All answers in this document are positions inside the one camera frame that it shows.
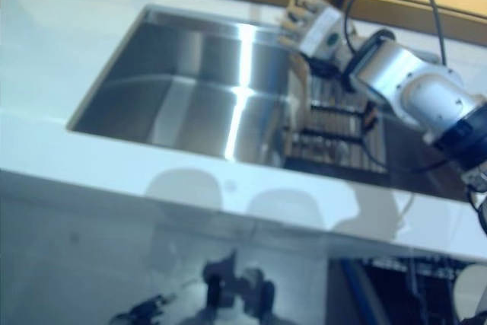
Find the dark right robot hand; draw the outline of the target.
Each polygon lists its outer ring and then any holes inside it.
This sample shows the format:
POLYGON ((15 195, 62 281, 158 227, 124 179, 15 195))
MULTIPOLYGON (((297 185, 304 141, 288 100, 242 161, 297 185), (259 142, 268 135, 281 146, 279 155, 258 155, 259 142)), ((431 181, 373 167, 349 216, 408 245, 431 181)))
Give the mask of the dark right robot hand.
POLYGON ((329 61, 342 42, 343 18, 325 0, 301 0, 285 9, 279 42, 307 58, 329 61))

